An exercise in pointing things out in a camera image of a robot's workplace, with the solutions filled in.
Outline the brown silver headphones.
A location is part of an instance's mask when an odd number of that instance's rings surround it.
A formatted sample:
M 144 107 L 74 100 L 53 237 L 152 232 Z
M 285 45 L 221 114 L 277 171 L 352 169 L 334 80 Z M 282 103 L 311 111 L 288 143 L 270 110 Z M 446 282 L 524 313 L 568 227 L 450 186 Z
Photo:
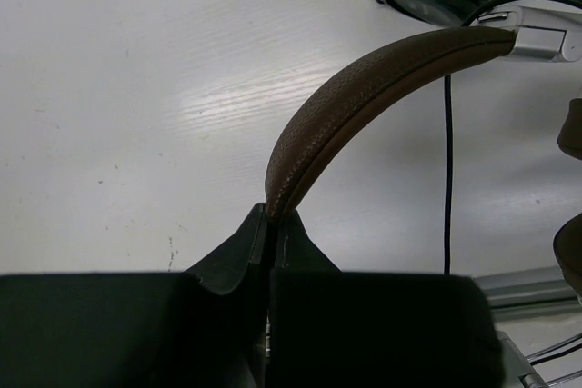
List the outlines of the brown silver headphones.
M 266 217 L 280 234 L 339 151 L 390 106 L 501 56 L 565 62 L 581 17 L 517 6 L 414 35 L 363 56 L 308 98 L 266 170 Z M 450 274 L 292 269 L 277 245 L 271 364 L 282 387 L 541 387 L 535 362 L 495 330 L 486 297 Z

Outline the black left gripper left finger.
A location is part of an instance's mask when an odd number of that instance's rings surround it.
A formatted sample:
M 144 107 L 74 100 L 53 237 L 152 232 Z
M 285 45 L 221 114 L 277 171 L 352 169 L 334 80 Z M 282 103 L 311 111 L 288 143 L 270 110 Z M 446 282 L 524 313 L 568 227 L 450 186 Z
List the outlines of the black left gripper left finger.
M 266 206 L 255 204 L 236 231 L 202 260 L 184 271 L 214 295 L 229 295 L 252 265 L 261 263 L 266 240 Z

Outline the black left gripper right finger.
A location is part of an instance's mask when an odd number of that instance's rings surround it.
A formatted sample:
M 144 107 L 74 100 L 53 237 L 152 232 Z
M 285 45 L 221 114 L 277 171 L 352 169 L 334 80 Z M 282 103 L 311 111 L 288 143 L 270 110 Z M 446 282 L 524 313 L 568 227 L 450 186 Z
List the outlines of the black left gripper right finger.
M 276 269 L 300 272 L 339 272 L 340 269 L 311 241 L 298 211 L 276 230 Z

